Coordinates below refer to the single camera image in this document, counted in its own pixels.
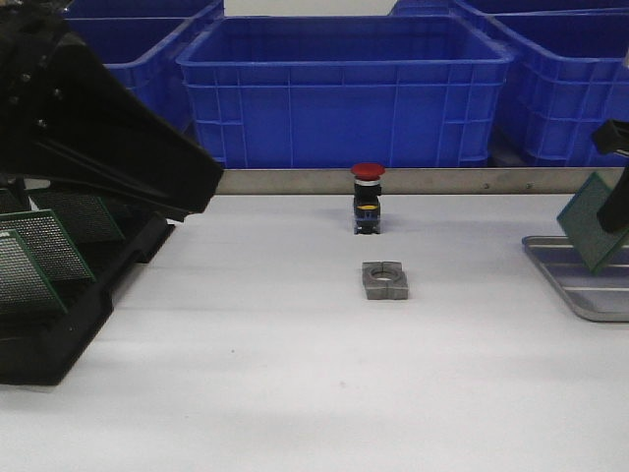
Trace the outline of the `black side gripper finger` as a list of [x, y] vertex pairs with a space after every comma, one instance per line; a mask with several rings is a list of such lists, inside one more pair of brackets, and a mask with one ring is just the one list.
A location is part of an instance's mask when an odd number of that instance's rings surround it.
[[[600, 154], [619, 154], [628, 158], [628, 123], [606, 120], [592, 134], [593, 143]], [[628, 226], [628, 165], [600, 207], [597, 218], [607, 233], [617, 232]]]

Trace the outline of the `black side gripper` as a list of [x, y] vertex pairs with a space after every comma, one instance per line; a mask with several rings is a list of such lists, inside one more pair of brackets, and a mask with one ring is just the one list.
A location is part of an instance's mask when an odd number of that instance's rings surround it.
[[223, 171], [153, 114], [60, 15], [63, 1], [1, 3], [1, 171], [64, 182], [182, 221]]

